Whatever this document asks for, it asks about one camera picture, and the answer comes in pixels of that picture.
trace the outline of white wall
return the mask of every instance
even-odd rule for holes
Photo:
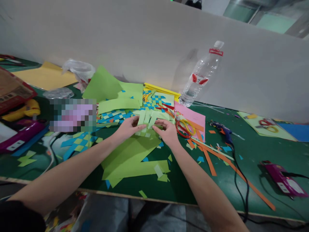
[[[309,43],[298,38],[167,0],[3,0],[0,27],[0,53],[103,64],[130,82],[176,91],[190,61],[222,40],[222,69],[202,102],[309,121]],[[194,49],[196,57],[184,62]]]

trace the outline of sleeve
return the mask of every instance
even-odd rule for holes
[[[21,201],[0,203],[0,231],[44,232],[45,229],[43,217],[28,209]]]

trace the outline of plastic container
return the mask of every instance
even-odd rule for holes
[[[82,61],[76,61],[73,59],[67,60],[62,66],[62,73],[70,70],[75,74],[76,80],[81,84],[80,91],[83,93],[89,84],[92,76],[96,72],[96,69],[88,63]]]
[[[197,62],[193,72],[183,89],[179,98],[179,103],[189,107],[206,85],[209,79],[215,77],[218,71],[223,52],[220,51],[224,42],[217,41],[209,53]]]

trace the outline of bottle label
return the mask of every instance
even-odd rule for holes
[[[208,78],[201,76],[201,75],[194,74],[194,73],[191,75],[191,79],[194,83],[198,83],[201,85],[205,85],[206,82],[208,81]]]

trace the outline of bottle cap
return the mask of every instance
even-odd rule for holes
[[[223,45],[224,45],[224,42],[217,40],[217,41],[215,42],[215,46],[214,46],[214,47],[220,49],[220,48],[223,47]]]

